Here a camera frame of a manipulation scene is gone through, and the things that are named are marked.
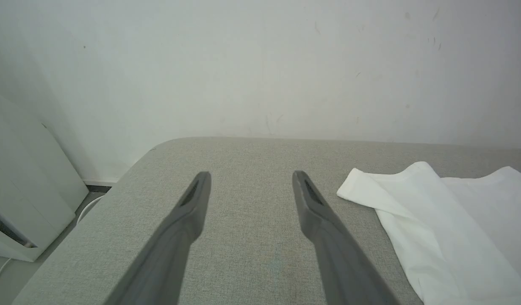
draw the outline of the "fabric texture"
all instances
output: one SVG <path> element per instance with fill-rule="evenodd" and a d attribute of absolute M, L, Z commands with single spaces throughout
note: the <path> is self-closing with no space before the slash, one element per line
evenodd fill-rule
<path fill-rule="evenodd" d="M 440 178 L 354 168 L 337 195 L 374 208 L 425 305 L 521 304 L 521 173 Z"/>
<path fill-rule="evenodd" d="M 305 170 L 402 304 L 421 304 L 375 211 L 336 196 L 354 167 L 394 174 L 416 160 L 440 176 L 521 172 L 521 150 L 294 139 L 188 138 L 148 151 L 38 269 L 16 305 L 100 304 L 197 172 L 212 173 L 204 231 L 180 304 L 324 304 L 291 177 Z"/>

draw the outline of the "white cabinet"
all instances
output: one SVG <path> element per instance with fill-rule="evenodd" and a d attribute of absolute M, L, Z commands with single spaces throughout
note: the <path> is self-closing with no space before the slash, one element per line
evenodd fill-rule
<path fill-rule="evenodd" d="M 87 193 L 42 123 L 0 97 L 0 256 L 34 261 Z M 22 245 L 27 241 L 36 247 Z"/>

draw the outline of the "gray fabric surface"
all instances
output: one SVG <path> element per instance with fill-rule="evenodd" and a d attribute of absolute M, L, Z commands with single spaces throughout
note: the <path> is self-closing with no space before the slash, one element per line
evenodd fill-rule
<path fill-rule="evenodd" d="M 189 138 L 156 146 L 119 180 L 15 300 L 102 303 L 188 183 L 212 173 L 204 232 L 189 253 L 181 304 L 323 304 L 313 246 L 296 216 L 291 174 L 305 170 L 402 304 L 408 284 L 375 212 L 336 196 L 350 170 L 393 174 L 426 161 L 440 176 L 521 172 L 521 150 L 450 145 Z"/>

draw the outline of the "white t-shirt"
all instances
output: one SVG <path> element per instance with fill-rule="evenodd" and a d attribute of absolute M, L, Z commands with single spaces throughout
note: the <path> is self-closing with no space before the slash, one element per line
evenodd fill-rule
<path fill-rule="evenodd" d="M 425 305 L 521 304 L 521 173 L 440 178 L 353 169 L 339 197 L 372 207 Z"/>

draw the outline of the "floor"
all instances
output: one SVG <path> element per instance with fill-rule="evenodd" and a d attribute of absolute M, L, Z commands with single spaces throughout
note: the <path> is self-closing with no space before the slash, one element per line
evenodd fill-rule
<path fill-rule="evenodd" d="M 3 270 L 0 276 L 0 305 L 9 305 L 14 301 L 20 290 L 25 286 L 27 281 L 33 276 L 38 267 L 46 261 L 46 258 L 55 250 L 55 248 L 67 237 L 76 226 L 76 220 L 82 209 L 93 199 L 104 195 L 104 193 L 93 192 L 87 195 L 82 204 L 76 210 L 76 218 L 65 228 L 63 233 L 55 239 L 55 241 L 40 255 L 34 262 L 11 261 Z M 0 257 L 0 268 L 8 258 Z"/>

